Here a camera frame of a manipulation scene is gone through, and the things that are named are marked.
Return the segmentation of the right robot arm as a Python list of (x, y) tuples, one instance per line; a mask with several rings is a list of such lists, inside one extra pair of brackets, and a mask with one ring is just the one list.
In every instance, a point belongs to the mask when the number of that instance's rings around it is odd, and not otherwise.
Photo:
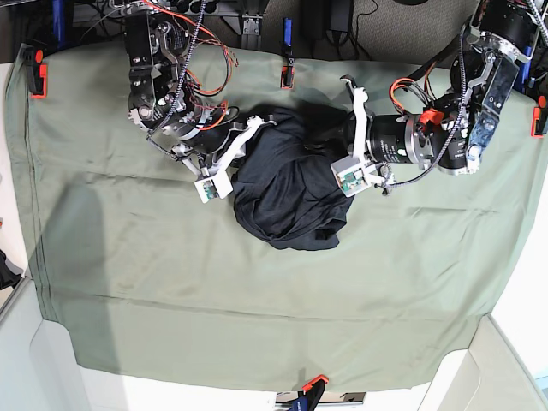
[[(147, 141), (199, 178), (217, 174), (220, 164), (238, 164), (246, 155), (249, 121), (228, 101), (213, 102), (238, 65), (233, 51), (204, 24), (207, 15), (236, 18), (244, 39), (260, 35), (266, 3), (247, 2), (222, 10), (217, 1), (112, 1), (125, 25), (129, 59), (128, 118)], [(220, 49), (225, 76), (207, 90), (191, 71), (198, 46)]]

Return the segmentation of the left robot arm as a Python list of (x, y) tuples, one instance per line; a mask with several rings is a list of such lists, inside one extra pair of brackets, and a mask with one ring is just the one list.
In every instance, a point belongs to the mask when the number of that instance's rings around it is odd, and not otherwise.
[(365, 87), (342, 76), (351, 111), (310, 149), (331, 156), (347, 197), (368, 188), (389, 194), (433, 170), (476, 173), (521, 71), (547, 39), (546, 17), (545, 1), (478, 2), (450, 45), (390, 84), (393, 115), (375, 114)]

